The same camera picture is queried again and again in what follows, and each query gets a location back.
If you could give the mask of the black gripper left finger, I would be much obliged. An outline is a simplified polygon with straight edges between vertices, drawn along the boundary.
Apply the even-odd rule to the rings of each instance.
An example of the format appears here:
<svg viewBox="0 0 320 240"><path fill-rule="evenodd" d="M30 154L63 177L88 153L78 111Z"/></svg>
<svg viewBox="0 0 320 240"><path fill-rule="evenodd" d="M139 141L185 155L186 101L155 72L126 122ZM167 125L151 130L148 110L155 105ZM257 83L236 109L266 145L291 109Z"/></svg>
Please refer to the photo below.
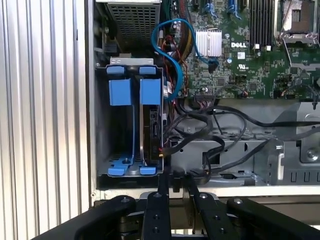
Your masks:
<svg viewBox="0 0 320 240"><path fill-rule="evenodd" d="M146 199L118 195L50 229L37 240L170 240L168 176Z"/></svg>

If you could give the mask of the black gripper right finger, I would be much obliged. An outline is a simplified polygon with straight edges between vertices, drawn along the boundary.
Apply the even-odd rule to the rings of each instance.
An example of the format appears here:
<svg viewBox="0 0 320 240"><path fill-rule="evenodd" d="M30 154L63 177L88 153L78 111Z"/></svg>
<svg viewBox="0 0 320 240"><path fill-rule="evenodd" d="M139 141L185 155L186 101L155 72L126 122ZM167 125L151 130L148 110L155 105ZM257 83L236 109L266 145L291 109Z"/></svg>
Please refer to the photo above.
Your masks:
<svg viewBox="0 0 320 240"><path fill-rule="evenodd" d="M200 192L194 178L186 176L186 189L210 240L318 240L320 231L245 197L223 204Z"/></svg>

